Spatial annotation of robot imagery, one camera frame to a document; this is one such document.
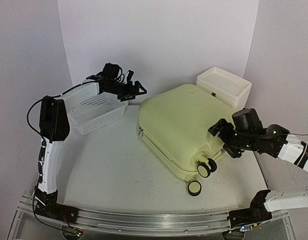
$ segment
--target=metal frame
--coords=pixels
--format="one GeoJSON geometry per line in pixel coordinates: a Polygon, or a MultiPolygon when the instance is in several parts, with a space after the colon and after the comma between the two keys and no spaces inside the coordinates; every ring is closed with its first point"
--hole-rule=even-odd
{"type": "MultiPolygon", "coordinates": [[[[17,236],[24,213],[33,215],[32,196],[28,193],[24,193],[20,200],[7,240],[14,240],[17,236]]],[[[77,223],[72,224],[72,226],[116,235],[142,237],[198,236],[229,230],[227,217],[227,211],[167,214],[112,212],[79,208],[77,223]]],[[[286,210],[273,212],[272,217],[268,222],[282,219],[287,239],[296,239],[286,210]]],[[[61,221],[46,217],[39,218],[56,227],[61,227],[64,224],[61,221]]]]}

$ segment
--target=white plastic tray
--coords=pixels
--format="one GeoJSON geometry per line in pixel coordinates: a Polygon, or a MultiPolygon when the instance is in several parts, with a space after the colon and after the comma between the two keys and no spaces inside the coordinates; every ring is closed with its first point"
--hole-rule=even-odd
{"type": "Polygon", "coordinates": [[[252,83],[219,67],[212,67],[197,77],[196,85],[234,109],[242,109],[252,83]]]}

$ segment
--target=white backdrop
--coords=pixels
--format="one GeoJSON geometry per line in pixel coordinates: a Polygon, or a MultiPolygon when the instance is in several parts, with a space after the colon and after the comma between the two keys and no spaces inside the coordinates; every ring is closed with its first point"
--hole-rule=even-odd
{"type": "Polygon", "coordinates": [[[258,0],[58,0],[73,84],[106,62],[132,69],[147,98],[212,66],[243,76],[258,0]]]}

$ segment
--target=white tabletop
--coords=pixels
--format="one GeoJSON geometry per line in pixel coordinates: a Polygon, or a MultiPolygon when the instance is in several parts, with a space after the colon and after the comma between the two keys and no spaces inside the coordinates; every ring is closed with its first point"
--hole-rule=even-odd
{"type": "Polygon", "coordinates": [[[199,196],[187,192],[176,177],[137,136],[138,106],[87,135],[74,128],[66,139],[57,177],[58,202],[115,211],[186,212],[248,207],[267,189],[252,152],[222,158],[209,178],[198,177],[199,196]]]}

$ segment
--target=light yellow suitcase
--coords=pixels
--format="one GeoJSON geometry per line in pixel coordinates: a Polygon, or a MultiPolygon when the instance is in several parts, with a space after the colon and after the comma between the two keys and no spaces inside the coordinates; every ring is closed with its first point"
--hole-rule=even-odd
{"type": "Polygon", "coordinates": [[[139,107],[139,136],[197,196],[201,184],[225,155],[223,142],[208,129],[221,118],[232,122],[234,110],[211,94],[191,84],[145,100],[139,107]]]}

